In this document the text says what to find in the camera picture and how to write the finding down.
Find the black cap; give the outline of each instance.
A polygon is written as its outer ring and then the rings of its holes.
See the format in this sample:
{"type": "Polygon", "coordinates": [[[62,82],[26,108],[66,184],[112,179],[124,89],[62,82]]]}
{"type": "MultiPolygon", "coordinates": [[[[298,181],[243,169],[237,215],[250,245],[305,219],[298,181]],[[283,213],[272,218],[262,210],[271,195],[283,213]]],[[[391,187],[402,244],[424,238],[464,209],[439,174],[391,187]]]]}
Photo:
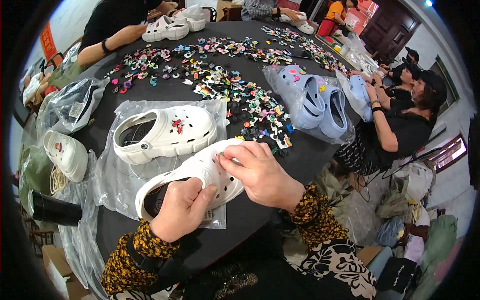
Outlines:
{"type": "Polygon", "coordinates": [[[350,0],[350,1],[352,1],[353,7],[355,7],[357,9],[357,11],[360,11],[360,8],[358,8],[358,6],[359,6],[358,0],[350,0]]]}
{"type": "Polygon", "coordinates": [[[417,65],[414,65],[413,63],[405,63],[405,68],[407,68],[410,73],[412,73],[413,80],[420,79],[421,70],[417,65]]]}
{"type": "Polygon", "coordinates": [[[434,99],[437,102],[444,103],[446,101],[447,85],[441,76],[435,74],[432,70],[428,70],[420,73],[420,79],[432,87],[433,93],[435,94],[434,99]]]}
{"type": "Polygon", "coordinates": [[[411,56],[413,56],[413,59],[416,61],[416,62],[419,62],[419,59],[420,59],[420,56],[419,56],[419,53],[413,49],[410,49],[408,47],[405,47],[405,49],[407,49],[407,53],[410,54],[411,56]]]}

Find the person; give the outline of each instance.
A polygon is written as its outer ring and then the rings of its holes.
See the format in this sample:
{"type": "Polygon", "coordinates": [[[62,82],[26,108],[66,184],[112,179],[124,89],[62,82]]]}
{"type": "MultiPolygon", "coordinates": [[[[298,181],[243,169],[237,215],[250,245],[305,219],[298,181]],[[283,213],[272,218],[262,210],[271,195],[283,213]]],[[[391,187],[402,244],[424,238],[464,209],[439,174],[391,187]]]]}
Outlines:
{"type": "Polygon", "coordinates": [[[355,128],[355,141],[335,152],[338,176],[351,172],[371,175],[421,149],[428,142],[447,97],[445,81],[433,71],[422,71],[419,79],[414,80],[413,101],[388,95],[380,80],[375,80],[375,86],[367,84],[366,89],[373,122],[360,121],[355,128]]]}
{"type": "Polygon", "coordinates": [[[101,0],[94,8],[78,49],[79,66],[101,60],[117,48],[131,44],[145,33],[148,11],[157,9],[174,16],[182,10],[162,0],[101,0]]]}
{"type": "Polygon", "coordinates": [[[378,70],[386,75],[384,78],[385,85],[401,84],[400,74],[402,73],[402,70],[405,69],[405,65],[413,64],[414,66],[418,67],[418,62],[420,59],[418,52],[409,47],[405,47],[405,49],[407,50],[407,56],[402,58],[403,63],[399,64],[395,68],[391,68],[384,63],[380,65],[378,70]]]}
{"type": "MultiPolygon", "coordinates": [[[[350,75],[360,75],[365,82],[375,85],[376,82],[382,82],[382,78],[376,72],[372,77],[367,76],[359,71],[351,71],[350,75]]],[[[416,80],[420,79],[420,69],[413,64],[406,64],[400,74],[399,85],[387,86],[383,84],[383,91],[390,98],[397,100],[412,101],[412,89],[416,80]]]]}
{"type": "Polygon", "coordinates": [[[301,12],[286,7],[279,7],[276,0],[245,0],[241,18],[244,21],[262,20],[271,21],[272,18],[279,18],[284,13],[292,22],[298,22],[301,12]]]}
{"type": "Polygon", "coordinates": [[[353,32],[353,28],[346,26],[345,18],[347,17],[347,9],[355,7],[358,10],[358,0],[342,0],[333,2],[328,8],[328,13],[322,23],[318,27],[318,36],[332,36],[337,31],[339,25],[345,26],[349,31],[353,32]]]}
{"type": "MultiPolygon", "coordinates": [[[[374,299],[376,279],[355,255],[348,230],[326,207],[326,196],[290,177],[267,144],[247,141],[228,146],[215,161],[241,180],[252,201],[288,213],[308,256],[301,265],[290,264],[281,243],[276,243],[279,237],[254,234],[251,238],[256,239],[247,239],[179,284],[170,299],[374,299]]],[[[101,284],[111,299],[150,299],[147,290],[157,274],[138,267],[142,257],[160,262],[171,258],[182,247],[179,239],[197,229],[216,191],[214,185],[202,189],[198,178],[168,185],[158,215],[151,223],[141,220],[137,231],[121,237],[110,255],[101,284]]],[[[265,227],[259,231],[269,232],[265,227]]]]}

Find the phone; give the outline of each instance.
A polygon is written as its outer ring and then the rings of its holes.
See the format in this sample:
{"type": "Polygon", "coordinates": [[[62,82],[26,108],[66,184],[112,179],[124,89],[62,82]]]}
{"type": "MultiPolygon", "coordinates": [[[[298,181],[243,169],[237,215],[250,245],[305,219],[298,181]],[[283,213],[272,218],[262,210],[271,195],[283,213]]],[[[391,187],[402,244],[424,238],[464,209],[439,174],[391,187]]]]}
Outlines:
{"type": "Polygon", "coordinates": [[[292,57],[313,60],[313,57],[310,55],[310,53],[305,50],[293,49],[290,51],[290,53],[292,54],[292,57]]]}

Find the orange shirt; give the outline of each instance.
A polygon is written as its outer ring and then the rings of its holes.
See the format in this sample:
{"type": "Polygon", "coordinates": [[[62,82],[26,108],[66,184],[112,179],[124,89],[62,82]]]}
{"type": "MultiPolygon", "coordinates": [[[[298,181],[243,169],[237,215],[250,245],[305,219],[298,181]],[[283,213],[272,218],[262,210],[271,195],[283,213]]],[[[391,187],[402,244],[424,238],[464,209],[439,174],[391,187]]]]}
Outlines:
{"type": "Polygon", "coordinates": [[[335,13],[339,13],[342,16],[342,19],[345,19],[347,16],[347,12],[343,8],[343,4],[341,1],[333,2],[328,9],[326,19],[335,20],[335,13]]]}

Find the storage box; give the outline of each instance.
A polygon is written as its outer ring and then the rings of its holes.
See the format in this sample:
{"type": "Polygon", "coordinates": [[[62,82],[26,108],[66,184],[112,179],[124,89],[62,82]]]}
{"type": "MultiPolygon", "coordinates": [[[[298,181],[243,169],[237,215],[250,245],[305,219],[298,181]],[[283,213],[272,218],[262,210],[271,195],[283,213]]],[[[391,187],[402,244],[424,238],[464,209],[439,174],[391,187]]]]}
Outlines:
{"type": "Polygon", "coordinates": [[[48,277],[59,293],[68,300],[80,300],[89,294],[67,263],[62,248],[53,245],[42,247],[43,263],[48,277]]]}

